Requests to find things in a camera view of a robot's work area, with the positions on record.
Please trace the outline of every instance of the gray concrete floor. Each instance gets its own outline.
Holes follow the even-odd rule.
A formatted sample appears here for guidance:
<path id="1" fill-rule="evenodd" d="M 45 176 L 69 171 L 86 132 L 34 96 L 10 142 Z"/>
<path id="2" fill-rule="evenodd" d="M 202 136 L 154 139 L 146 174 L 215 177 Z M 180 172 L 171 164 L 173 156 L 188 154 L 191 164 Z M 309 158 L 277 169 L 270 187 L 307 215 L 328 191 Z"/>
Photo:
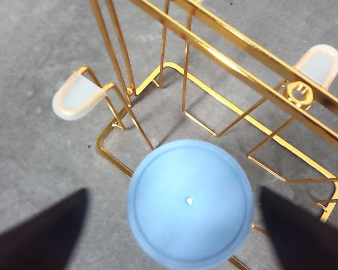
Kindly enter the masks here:
<path id="1" fill-rule="evenodd" d="M 163 1 L 154 2 L 163 5 Z M 161 25 L 129 1 L 115 4 L 136 83 L 140 84 L 159 64 Z M 338 0 L 218 0 L 206 1 L 204 6 L 290 65 L 315 44 L 327 43 L 338 49 Z M 185 13 L 175 5 L 171 15 L 185 21 Z M 273 72 L 197 21 L 193 29 L 269 84 L 279 81 Z M 181 64 L 183 41 L 169 33 L 167 43 L 166 59 Z M 52 112 L 52 96 L 82 65 L 91 66 L 103 83 L 117 81 L 87 0 L 0 0 L 0 232 L 87 187 L 90 211 L 69 269 L 163 269 L 143 253 L 131 235 L 126 220 L 129 180 L 95 150 L 97 135 L 112 118 L 105 104 L 73 122 Z M 190 70 L 243 109 L 259 99 L 194 49 Z M 181 138 L 215 143 L 243 166 L 256 197 L 264 185 L 320 214 L 314 200 L 329 198 L 332 184 L 289 185 L 275 179 L 245 157 L 264 137 L 262 133 L 244 121 L 221 138 L 213 138 L 180 113 L 181 76 L 168 70 L 165 76 L 164 89 L 151 85 L 134 106 L 155 145 Z M 338 97 L 338 76 L 331 92 Z M 194 85 L 189 84 L 188 94 L 190 110 L 216 130 L 234 119 L 232 112 Z M 311 113 L 338 130 L 338 118 L 320 105 Z M 267 102 L 253 115 L 271 128 L 287 118 Z M 134 169 L 149 150 L 128 119 L 126 123 L 130 129 L 115 130 L 105 147 Z M 338 175 L 338 151 L 318 136 L 298 123 L 282 134 Z M 319 176 L 275 143 L 258 155 L 288 178 Z M 262 224 L 257 203 L 255 222 Z M 338 226 L 338 206 L 329 222 Z M 252 269 L 278 268 L 270 243 L 255 231 L 237 255 Z M 218 269 L 233 267 L 223 264 Z"/>

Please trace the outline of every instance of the dark object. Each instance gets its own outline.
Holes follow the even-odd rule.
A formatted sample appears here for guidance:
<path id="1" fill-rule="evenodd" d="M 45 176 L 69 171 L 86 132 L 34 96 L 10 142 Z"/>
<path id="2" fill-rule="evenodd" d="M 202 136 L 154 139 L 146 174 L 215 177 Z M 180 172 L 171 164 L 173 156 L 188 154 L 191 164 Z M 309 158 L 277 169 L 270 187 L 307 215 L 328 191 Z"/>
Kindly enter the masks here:
<path id="1" fill-rule="evenodd" d="M 283 269 L 338 269 L 338 229 L 267 188 L 260 202 Z"/>
<path id="2" fill-rule="evenodd" d="M 0 270 L 64 269 L 82 228 L 87 191 L 81 189 L 0 235 Z"/>

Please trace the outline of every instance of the white plastic cap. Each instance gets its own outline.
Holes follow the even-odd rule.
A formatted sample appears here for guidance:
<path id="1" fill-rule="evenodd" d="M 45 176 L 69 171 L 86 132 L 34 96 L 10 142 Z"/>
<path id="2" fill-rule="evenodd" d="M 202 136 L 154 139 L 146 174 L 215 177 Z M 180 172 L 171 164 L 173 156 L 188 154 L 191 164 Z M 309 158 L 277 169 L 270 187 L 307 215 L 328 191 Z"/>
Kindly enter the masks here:
<path id="1" fill-rule="evenodd" d="M 294 67 L 328 89 L 338 73 L 338 51 L 325 44 L 313 46 Z"/>
<path id="2" fill-rule="evenodd" d="M 105 92 L 92 81 L 74 72 L 52 99 L 52 109 L 64 120 L 77 120 L 89 113 Z"/>

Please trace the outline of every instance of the gold wire rack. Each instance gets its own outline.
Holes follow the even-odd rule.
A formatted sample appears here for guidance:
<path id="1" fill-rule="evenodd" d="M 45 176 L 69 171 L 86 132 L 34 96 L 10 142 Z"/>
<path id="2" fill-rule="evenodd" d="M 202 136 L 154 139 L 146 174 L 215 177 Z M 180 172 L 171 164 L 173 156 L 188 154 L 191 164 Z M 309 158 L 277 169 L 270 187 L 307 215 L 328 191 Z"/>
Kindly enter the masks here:
<path id="1" fill-rule="evenodd" d="M 250 38 L 239 32 L 237 29 L 230 26 L 227 22 L 215 16 L 213 13 L 203 8 L 197 1 L 194 0 L 165 0 L 163 10 L 152 4 L 147 0 L 130 0 L 135 6 L 138 6 L 153 19 L 159 21 L 162 27 L 162 43 L 161 43 L 161 56 L 160 63 L 154 69 L 154 71 L 138 86 L 136 87 L 134 82 L 134 77 L 131 69 L 130 59 L 128 56 L 126 44 L 124 41 L 123 33 L 121 26 L 115 11 L 115 7 L 112 0 L 105 0 L 111 23 L 114 26 L 115 33 L 120 45 L 122 57 L 124 59 L 124 64 L 126 67 L 126 72 L 128 76 L 129 83 L 126 84 L 124 81 L 122 70 L 119 66 L 117 55 L 114 52 L 114 47 L 108 29 L 105 25 L 105 20 L 101 7 L 98 3 L 98 0 L 90 0 L 92 10 L 94 12 L 97 25 L 99 27 L 101 36 L 103 38 L 104 44 L 108 51 L 110 60 L 113 64 L 117 79 L 119 81 L 119 87 L 121 88 L 124 96 L 120 93 L 115 84 L 109 83 L 104 88 L 105 91 L 114 88 L 117 95 L 123 102 L 124 106 L 119 112 L 116 112 L 111 101 L 106 97 L 106 102 L 109 105 L 111 112 L 114 114 L 114 119 L 108 124 L 108 126 L 102 131 L 99 135 L 96 143 L 96 147 L 99 153 L 108 159 L 112 164 L 114 164 L 122 173 L 124 173 L 129 178 L 132 177 L 133 171 L 128 168 L 122 161 L 118 160 L 113 156 L 107 149 L 103 146 L 104 139 L 108 134 L 114 129 L 119 128 L 125 130 L 123 125 L 122 118 L 126 113 L 129 113 L 136 127 L 140 133 L 145 138 L 147 144 L 151 149 L 154 147 L 149 141 L 149 138 L 144 133 L 134 114 L 132 113 L 130 107 L 132 106 L 131 96 L 138 96 L 142 94 L 149 84 L 154 83 L 156 87 L 162 88 L 163 86 L 163 71 L 166 68 L 174 69 L 179 74 L 183 76 L 183 95 L 182 95 L 182 112 L 192 121 L 200 125 L 207 132 L 212 134 L 215 137 L 222 136 L 230 128 L 236 125 L 240 120 L 244 119 L 254 127 L 266 134 L 264 140 L 262 140 L 258 145 L 256 145 L 252 150 L 247 153 L 247 157 L 253 161 L 258 166 L 265 169 L 270 174 L 277 177 L 279 180 L 286 183 L 316 183 L 316 182 L 332 182 L 334 187 L 334 192 L 330 199 L 327 200 L 317 200 L 316 203 L 323 210 L 321 214 L 321 221 L 326 222 L 330 217 L 336 203 L 338 203 L 338 176 L 331 173 L 328 169 L 320 165 L 318 162 L 314 161 L 308 155 L 303 153 L 301 150 L 290 144 L 288 141 L 283 139 L 278 135 L 279 132 L 284 130 L 294 121 L 299 121 L 301 124 L 308 127 L 314 133 L 322 137 L 333 147 L 338 149 L 338 133 L 332 130 L 330 127 L 325 125 L 323 122 L 315 118 L 309 113 L 309 109 L 316 103 L 322 104 L 324 107 L 329 109 L 332 113 L 338 116 L 338 98 L 330 94 L 326 89 L 312 81 L 307 76 L 303 75 L 296 68 L 289 66 L 287 63 L 279 59 L 277 56 L 273 55 L 267 51 L 262 46 L 258 45 Z M 178 7 L 182 8 L 187 13 L 186 25 L 180 24 L 178 21 L 173 19 L 169 14 L 170 3 L 175 3 Z M 197 36 L 192 31 L 192 18 L 196 18 L 206 26 L 211 28 L 213 31 L 219 33 L 226 40 L 236 45 L 238 48 L 243 50 L 245 53 L 249 54 L 251 57 L 264 64 L 270 70 L 277 73 L 282 80 L 275 86 L 271 87 L 261 79 L 257 78 L 251 74 L 248 70 L 241 67 L 239 64 L 234 62 L 228 56 L 224 55 L 215 47 L 211 46 L 208 42 Z M 168 62 L 164 60 L 164 54 L 166 49 L 166 39 L 167 39 L 167 29 L 170 29 L 177 36 L 185 41 L 185 56 L 184 56 L 184 65 L 180 66 L 174 62 Z M 219 66 L 224 68 L 226 71 L 237 77 L 239 80 L 247 84 L 249 87 L 254 89 L 256 92 L 262 95 L 262 98 L 255 102 L 249 109 L 246 111 L 237 107 L 234 103 L 230 102 L 224 96 L 216 92 L 214 89 L 203 83 L 200 79 L 195 77 L 188 71 L 189 67 L 189 50 L 190 46 L 196 48 L 199 52 L 203 53 L 208 59 L 214 61 Z M 93 72 L 87 67 L 79 69 L 80 73 L 89 72 L 94 82 L 100 86 L 100 83 L 97 81 Z M 238 116 L 237 118 L 228 123 L 228 125 L 218 132 L 214 131 L 209 126 L 205 125 L 202 121 L 196 118 L 191 114 L 186 106 L 186 86 L 187 82 L 191 81 L 199 88 L 208 93 L 211 97 L 222 103 L 227 108 L 234 111 Z M 296 98 L 294 92 L 298 91 L 302 95 L 302 99 Z M 285 111 L 290 118 L 281 124 L 277 129 L 271 130 L 266 127 L 263 123 L 256 120 L 253 116 L 250 115 L 254 109 L 258 108 L 265 101 L 270 101 L 275 104 L 277 107 Z M 309 166 L 314 168 L 320 174 L 323 175 L 323 178 L 311 178 L 311 179 L 285 179 L 282 175 L 277 173 L 273 168 L 268 167 L 262 163 L 257 157 L 254 157 L 254 153 L 261 148 L 265 143 L 270 140 L 275 141 L 290 153 L 297 156 L 299 159 L 307 163 Z M 255 224 L 252 225 L 252 228 L 265 234 L 266 232 L 257 227 Z M 236 257 L 230 258 L 230 261 L 238 269 L 248 269 L 242 262 L 240 262 Z"/>

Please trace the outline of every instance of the blue plastic lid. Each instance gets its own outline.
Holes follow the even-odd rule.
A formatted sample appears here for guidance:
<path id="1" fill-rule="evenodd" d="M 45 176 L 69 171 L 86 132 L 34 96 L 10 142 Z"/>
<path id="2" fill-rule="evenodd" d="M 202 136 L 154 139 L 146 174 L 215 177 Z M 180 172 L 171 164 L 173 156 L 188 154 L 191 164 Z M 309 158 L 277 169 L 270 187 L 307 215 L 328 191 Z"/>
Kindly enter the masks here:
<path id="1" fill-rule="evenodd" d="M 209 269 L 245 240 L 253 195 L 240 165 L 221 148 L 182 140 L 151 152 L 128 191 L 130 227 L 142 249 L 174 269 Z"/>

